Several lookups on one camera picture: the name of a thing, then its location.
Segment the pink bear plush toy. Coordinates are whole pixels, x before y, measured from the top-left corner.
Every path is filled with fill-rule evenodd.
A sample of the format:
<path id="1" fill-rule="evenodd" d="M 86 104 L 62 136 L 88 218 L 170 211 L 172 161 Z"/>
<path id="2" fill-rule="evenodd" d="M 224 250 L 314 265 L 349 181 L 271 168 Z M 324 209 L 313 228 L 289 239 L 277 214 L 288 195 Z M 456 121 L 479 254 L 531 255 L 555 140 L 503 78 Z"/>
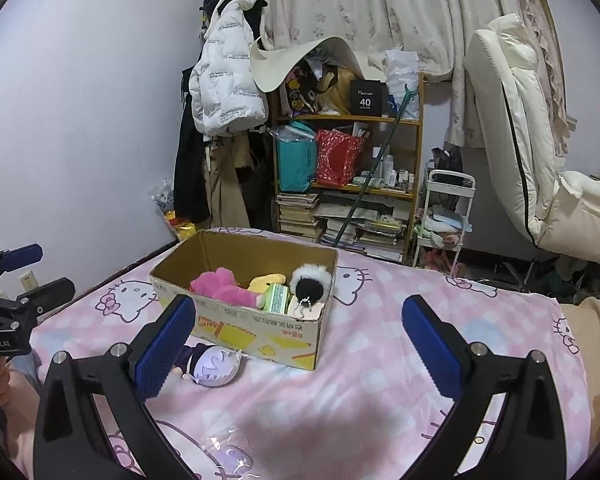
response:
<path id="1" fill-rule="evenodd" d="M 189 290 L 196 295 L 218 300 L 234 307 L 261 309 L 263 296 L 240 287 L 234 273 L 220 266 L 215 271 L 201 273 L 189 284 Z"/>

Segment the stack of books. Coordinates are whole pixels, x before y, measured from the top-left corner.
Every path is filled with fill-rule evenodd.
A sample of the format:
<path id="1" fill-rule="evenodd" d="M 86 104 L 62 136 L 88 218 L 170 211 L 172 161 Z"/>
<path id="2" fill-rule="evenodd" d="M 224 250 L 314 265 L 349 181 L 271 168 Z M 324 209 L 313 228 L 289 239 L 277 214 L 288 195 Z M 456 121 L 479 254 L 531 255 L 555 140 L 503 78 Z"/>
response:
<path id="1" fill-rule="evenodd" d="M 316 240 L 324 231 L 324 222 L 314 209 L 316 193 L 279 193 L 276 196 L 279 231 Z"/>

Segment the purple hair doll plush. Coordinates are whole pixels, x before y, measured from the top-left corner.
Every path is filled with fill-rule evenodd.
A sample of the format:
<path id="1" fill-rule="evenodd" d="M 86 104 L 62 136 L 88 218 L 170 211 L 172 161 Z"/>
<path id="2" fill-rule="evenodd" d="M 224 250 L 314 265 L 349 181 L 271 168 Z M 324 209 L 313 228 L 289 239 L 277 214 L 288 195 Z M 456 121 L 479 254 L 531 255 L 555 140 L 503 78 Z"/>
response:
<path id="1" fill-rule="evenodd" d="M 216 344 L 187 344 L 176 358 L 172 370 L 206 388 L 220 388 L 232 382 L 242 366 L 242 352 Z"/>

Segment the cream reclining chair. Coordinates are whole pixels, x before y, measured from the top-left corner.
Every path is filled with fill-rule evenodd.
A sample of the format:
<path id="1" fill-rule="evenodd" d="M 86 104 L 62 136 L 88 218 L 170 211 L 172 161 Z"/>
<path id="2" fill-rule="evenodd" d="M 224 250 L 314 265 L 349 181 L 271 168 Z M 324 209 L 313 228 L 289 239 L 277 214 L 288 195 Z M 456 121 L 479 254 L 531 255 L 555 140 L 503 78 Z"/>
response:
<path id="1" fill-rule="evenodd" d="M 600 264 L 600 180 L 559 166 L 538 57 L 519 16 L 476 30 L 464 67 L 509 220 L 536 247 Z"/>

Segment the white fluffy pompom toy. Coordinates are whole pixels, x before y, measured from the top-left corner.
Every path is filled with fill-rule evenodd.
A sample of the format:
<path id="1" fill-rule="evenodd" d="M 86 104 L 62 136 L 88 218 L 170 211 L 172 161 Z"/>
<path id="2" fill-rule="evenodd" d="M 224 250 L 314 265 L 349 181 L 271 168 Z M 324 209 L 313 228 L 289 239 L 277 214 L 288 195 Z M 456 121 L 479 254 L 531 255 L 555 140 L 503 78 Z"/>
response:
<path id="1" fill-rule="evenodd" d="M 289 288 L 299 304 L 313 306 L 325 302 L 332 286 L 332 274 L 326 266 L 318 264 L 302 264 L 291 275 Z"/>

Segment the beige coat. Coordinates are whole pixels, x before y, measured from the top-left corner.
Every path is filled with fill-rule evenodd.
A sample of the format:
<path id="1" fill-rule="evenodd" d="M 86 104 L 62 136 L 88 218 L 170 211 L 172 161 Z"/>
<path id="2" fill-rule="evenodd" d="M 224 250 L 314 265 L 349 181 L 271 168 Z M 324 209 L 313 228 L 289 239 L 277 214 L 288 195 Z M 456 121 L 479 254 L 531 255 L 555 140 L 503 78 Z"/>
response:
<path id="1" fill-rule="evenodd" d="M 249 228 L 238 169 L 253 170 L 247 133 L 216 136 L 206 147 L 204 176 L 212 228 Z"/>

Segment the pink swirl roll plush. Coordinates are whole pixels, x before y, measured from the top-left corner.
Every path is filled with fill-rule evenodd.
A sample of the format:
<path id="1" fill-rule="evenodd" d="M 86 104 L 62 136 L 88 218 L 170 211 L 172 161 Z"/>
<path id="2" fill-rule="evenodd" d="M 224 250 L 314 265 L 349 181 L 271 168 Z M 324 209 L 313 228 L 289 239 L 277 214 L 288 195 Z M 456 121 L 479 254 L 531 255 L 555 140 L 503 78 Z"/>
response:
<path id="1" fill-rule="evenodd" d="M 324 307 L 324 302 L 311 302 L 309 298 L 300 300 L 297 296 L 292 296 L 287 315 L 300 321 L 316 321 L 321 317 Z"/>

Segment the wooden shelf unit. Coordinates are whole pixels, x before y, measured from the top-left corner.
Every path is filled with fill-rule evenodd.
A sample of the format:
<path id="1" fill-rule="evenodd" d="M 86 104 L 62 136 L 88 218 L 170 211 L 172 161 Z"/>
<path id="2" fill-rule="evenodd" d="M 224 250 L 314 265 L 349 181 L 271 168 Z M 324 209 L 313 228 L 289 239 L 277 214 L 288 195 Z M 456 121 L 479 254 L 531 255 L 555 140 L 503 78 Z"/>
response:
<path id="1" fill-rule="evenodd" d="M 282 113 L 270 96 L 276 230 L 388 262 L 414 247 L 422 113 Z"/>

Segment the yellow bags on floor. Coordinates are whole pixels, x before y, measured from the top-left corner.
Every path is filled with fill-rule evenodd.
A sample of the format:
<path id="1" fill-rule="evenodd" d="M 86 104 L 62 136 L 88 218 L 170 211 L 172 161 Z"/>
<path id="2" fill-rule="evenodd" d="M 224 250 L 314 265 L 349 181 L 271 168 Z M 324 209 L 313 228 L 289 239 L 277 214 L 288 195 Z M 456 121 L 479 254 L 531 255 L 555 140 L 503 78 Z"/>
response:
<path id="1" fill-rule="evenodd" d="M 189 219 L 178 217 L 175 213 L 174 191 L 172 182 L 164 179 L 162 183 L 149 192 L 152 202 L 162 215 L 164 222 L 179 242 L 188 240 L 199 229 Z"/>

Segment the cardboard box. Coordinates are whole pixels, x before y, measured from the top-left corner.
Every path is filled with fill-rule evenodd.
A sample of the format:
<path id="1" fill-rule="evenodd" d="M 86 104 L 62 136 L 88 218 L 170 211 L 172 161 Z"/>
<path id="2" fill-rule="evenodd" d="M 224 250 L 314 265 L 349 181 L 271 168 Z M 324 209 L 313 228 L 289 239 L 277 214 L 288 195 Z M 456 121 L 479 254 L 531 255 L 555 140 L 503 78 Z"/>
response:
<path id="1" fill-rule="evenodd" d="M 192 297 L 193 335 L 314 370 L 338 252 L 274 233 L 219 228 L 184 240 L 150 272 L 162 304 Z"/>

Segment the teal bag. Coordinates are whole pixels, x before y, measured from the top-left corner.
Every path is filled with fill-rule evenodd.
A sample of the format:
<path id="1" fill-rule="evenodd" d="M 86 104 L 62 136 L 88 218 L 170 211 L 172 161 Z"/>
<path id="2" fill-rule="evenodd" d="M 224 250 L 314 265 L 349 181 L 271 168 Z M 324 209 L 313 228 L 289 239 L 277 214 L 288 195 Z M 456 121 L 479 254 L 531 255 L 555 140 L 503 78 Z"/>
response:
<path id="1" fill-rule="evenodd" d="M 306 192 L 315 179 L 316 133 L 302 122 L 291 122 L 274 130 L 277 172 L 282 192 Z"/>

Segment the yellow round plush toy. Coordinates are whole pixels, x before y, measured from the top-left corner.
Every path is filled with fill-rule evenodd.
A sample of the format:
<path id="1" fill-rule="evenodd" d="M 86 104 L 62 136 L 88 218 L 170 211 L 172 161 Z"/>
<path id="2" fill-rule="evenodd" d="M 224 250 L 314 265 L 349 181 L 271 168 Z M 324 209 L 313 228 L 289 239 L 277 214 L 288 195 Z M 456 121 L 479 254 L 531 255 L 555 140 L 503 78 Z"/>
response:
<path id="1" fill-rule="evenodd" d="M 256 294 L 262 295 L 264 294 L 271 285 L 286 284 L 286 275 L 281 273 L 271 273 L 266 275 L 260 275 L 253 278 L 248 286 L 248 290 L 250 292 L 255 292 Z"/>

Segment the floral curtain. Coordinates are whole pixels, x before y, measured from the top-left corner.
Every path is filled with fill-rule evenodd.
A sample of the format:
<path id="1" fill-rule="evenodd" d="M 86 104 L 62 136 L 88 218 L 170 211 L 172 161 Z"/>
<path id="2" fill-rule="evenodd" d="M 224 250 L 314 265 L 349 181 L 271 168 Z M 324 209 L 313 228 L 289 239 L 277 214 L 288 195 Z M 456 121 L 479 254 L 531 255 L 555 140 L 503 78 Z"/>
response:
<path id="1" fill-rule="evenodd" d="M 445 140 L 462 148 L 483 144 L 474 94 L 463 60 L 472 33 L 494 18 L 517 14 L 539 60 L 555 150 L 565 155 L 570 136 L 562 55 L 546 0 L 266 0 L 266 31 L 274 47 L 339 36 L 359 51 L 401 46 L 414 51 L 433 81 L 451 85 Z"/>

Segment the red gift bag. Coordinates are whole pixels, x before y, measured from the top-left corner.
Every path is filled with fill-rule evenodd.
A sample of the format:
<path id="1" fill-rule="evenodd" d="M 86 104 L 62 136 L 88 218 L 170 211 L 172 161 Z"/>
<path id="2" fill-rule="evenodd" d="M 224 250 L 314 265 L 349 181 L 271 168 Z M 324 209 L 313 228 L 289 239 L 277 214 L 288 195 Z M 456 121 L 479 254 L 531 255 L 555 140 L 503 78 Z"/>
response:
<path id="1" fill-rule="evenodd" d="M 315 181 L 328 186 L 349 184 L 358 171 L 365 139 L 337 129 L 320 129 L 316 136 L 316 144 Z"/>

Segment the green snack packet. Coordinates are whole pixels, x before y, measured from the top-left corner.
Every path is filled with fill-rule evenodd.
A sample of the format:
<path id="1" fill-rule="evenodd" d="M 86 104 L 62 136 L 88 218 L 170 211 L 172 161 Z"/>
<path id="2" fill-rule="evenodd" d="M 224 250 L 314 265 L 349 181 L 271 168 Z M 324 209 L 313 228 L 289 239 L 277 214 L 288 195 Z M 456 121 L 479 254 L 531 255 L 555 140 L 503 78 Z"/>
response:
<path id="1" fill-rule="evenodd" d="M 263 295 L 264 312 L 286 315 L 291 300 L 291 292 L 287 285 L 274 283 L 268 286 Z"/>

